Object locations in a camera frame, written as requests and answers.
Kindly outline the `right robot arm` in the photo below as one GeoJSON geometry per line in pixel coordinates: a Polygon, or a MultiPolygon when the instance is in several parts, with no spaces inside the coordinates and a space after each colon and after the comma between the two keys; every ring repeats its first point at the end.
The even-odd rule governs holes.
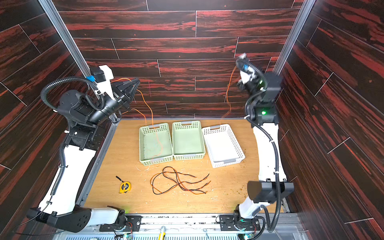
{"type": "Polygon", "coordinates": [[[278,225],[282,201],[294,192],[294,184],[287,181],[281,166],[281,154],[278,143],[279,114],[276,99],[282,90],[282,77],[273,73],[264,73],[242,54],[236,59],[236,67],[241,79],[238,88],[248,92],[245,103],[247,120],[257,141],[259,156],[259,176],[257,181],[247,184],[248,196],[234,210],[234,226],[245,230],[253,220],[263,222],[261,230],[272,233],[278,225]]]}

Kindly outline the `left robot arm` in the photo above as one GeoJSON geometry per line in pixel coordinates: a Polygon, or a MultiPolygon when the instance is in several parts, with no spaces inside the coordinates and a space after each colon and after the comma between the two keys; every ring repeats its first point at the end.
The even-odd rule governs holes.
{"type": "Polygon", "coordinates": [[[105,129],[101,124],[111,115],[129,108],[140,85],[135,78],[126,82],[110,84],[111,94],[104,92],[99,83],[83,77],[65,77],[47,84],[41,91],[44,104],[64,116],[68,130],[59,146],[59,168],[50,192],[38,207],[29,209],[27,218],[48,226],[78,233],[90,226],[107,226],[112,231],[124,230],[128,223],[122,209],[116,207],[84,208],[76,203],[76,196],[91,160],[100,148],[105,129]],[[100,101],[77,90],[65,92],[59,105],[53,105],[48,94],[55,88],[71,83],[87,84],[100,101]]]}

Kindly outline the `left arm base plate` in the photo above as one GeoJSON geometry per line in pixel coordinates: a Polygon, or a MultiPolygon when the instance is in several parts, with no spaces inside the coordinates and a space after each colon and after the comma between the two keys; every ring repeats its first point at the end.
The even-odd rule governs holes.
{"type": "Polygon", "coordinates": [[[140,215],[120,216],[113,224],[104,224],[99,228],[100,232],[138,232],[142,223],[140,215]]]}

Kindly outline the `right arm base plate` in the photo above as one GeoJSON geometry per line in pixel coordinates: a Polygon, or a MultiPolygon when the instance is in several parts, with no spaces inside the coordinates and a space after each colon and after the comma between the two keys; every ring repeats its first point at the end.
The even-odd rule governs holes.
{"type": "Polygon", "coordinates": [[[220,225],[221,231],[253,231],[261,230],[261,226],[256,219],[243,219],[234,215],[219,215],[216,222],[220,225]]]}

